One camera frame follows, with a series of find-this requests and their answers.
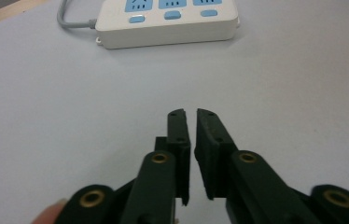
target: gray table surface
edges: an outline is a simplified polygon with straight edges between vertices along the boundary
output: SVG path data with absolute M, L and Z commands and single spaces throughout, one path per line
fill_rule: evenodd
M 238 0 L 230 41 L 118 50 L 61 29 L 58 5 L 0 22 L 0 223 L 30 223 L 90 184 L 122 186 L 177 108 L 193 146 L 196 110 L 209 109 L 289 186 L 349 189 L 349 1 Z M 66 18 L 100 5 L 71 1 Z M 230 223 L 195 159 L 190 195 L 181 223 Z

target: gray cable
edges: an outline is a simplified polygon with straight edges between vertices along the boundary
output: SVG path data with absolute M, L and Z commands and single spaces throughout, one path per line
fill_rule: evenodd
M 95 29 L 95 25 L 97 20 L 89 20 L 89 21 L 83 21 L 83 22 L 67 22 L 64 21 L 64 11 L 66 8 L 67 0 L 62 0 L 61 5 L 59 6 L 58 15 L 56 16 L 56 19 L 58 23 L 62 26 L 62 28 L 86 28 L 90 27 L 91 29 Z

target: brass insert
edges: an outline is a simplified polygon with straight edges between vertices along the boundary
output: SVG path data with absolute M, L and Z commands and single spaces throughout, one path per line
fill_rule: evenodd
M 245 152 L 239 155 L 239 159 L 244 162 L 253 163 L 257 161 L 257 157 L 254 154 Z
M 324 191 L 325 199 L 339 207 L 349 208 L 349 196 L 342 191 L 336 189 L 328 189 Z
M 101 190 L 95 189 L 82 195 L 79 204 L 83 207 L 94 207 L 101 203 L 104 198 L 105 194 Z
M 168 156 L 166 156 L 163 153 L 155 154 L 152 157 L 152 161 L 154 161 L 155 163 L 164 163 L 164 162 L 167 162 L 168 160 L 169 160 Z

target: fingertip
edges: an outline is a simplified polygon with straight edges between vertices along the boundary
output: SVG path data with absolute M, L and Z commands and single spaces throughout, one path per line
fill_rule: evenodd
M 40 215 L 38 215 L 32 224 L 54 224 L 55 219 L 62 212 L 66 203 L 66 199 L 60 199 L 55 204 L 47 207 Z

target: power strip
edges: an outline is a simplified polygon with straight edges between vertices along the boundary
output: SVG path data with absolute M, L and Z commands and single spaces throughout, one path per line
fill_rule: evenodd
M 107 49 L 231 39 L 239 26 L 233 0 L 105 0 L 96 43 Z

